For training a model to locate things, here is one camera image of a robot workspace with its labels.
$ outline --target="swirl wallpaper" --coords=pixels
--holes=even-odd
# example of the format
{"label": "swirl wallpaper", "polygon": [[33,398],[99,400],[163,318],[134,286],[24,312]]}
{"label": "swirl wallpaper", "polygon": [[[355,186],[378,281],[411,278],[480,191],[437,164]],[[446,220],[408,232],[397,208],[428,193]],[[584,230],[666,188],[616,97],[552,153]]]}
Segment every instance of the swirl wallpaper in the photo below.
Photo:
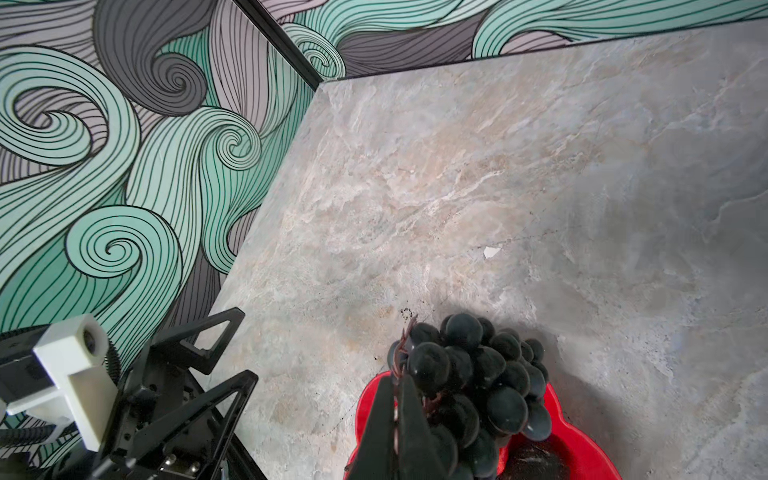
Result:
{"label": "swirl wallpaper", "polygon": [[0,331],[93,313],[127,365],[208,314],[313,91],[231,0],[0,0],[0,95]]}
{"label": "swirl wallpaper", "polygon": [[325,78],[768,16],[767,0],[261,0]]}

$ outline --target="red bowl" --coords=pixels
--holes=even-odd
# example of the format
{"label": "red bowl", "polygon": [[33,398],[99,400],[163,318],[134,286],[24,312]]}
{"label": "red bowl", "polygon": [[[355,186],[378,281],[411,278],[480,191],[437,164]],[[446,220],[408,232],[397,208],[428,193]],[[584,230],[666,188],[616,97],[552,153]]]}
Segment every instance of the red bowl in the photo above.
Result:
{"label": "red bowl", "polygon": [[[373,407],[373,399],[376,397],[379,382],[386,376],[389,376],[389,372],[380,373],[373,377],[362,391],[362,395],[357,402],[357,410],[355,411],[355,439],[357,440],[358,447],[362,439],[362,433],[366,429],[366,422],[368,422],[368,415],[370,415],[371,408]],[[619,472],[608,458],[608,455],[605,455],[605,452],[585,433],[565,421],[560,401],[558,396],[555,395],[552,385],[547,385],[547,392],[544,394],[544,407],[552,417],[550,443],[568,466],[571,473],[570,480],[621,480]],[[528,440],[523,435],[514,435],[507,446],[499,449],[497,475],[504,471],[507,458],[509,457],[509,449],[526,442]],[[351,465],[354,462],[356,453],[357,447],[349,456],[347,465]]]}

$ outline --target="marble surface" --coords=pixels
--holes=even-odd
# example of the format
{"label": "marble surface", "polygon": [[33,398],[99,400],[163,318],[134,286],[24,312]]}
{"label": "marble surface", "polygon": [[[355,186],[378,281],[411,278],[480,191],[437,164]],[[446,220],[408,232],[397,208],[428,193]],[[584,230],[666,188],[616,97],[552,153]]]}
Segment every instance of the marble surface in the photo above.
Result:
{"label": "marble surface", "polygon": [[342,478],[404,317],[466,310],[543,341],[624,478],[768,478],[767,135],[768,21],[323,84],[207,381],[260,376],[270,480]]}

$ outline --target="black corner trim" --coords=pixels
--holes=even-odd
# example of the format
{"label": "black corner trim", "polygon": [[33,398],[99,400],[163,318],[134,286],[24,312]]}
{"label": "black corner trim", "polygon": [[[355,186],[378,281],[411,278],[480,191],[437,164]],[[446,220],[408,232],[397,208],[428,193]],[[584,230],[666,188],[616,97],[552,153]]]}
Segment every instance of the black corner trim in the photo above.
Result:
{"label": "black corner trim", "polygon": [[323,78],[310,64],[310,61],[301,53],[288,34],[272,18],[272,15],[259,3],[258,0],[234,0],[240,10],[252,21],[256,28],[264,34],[272,46],[288,61],[288,63],[301,75],[301,78],[309,84],[313,90],[317,90]]}

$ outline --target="bunch of grapes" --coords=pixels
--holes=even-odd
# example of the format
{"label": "bunch of grapes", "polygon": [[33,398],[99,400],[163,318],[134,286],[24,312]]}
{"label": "bunch of grapes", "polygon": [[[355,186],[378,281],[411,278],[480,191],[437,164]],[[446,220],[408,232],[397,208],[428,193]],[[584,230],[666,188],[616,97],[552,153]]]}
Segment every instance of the bunch of grapes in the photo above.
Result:
{"label": "bunch of grapes", "polygon": [[447,316],[437,330],[412,322],[389,348],[395,377],[407,372],[423,395],[435,450],[451,480],[495,478],[498,450],[521,433],[543,442],[552,431],[544,408],[549,373],[544,347],[498,332],[485,318]]}

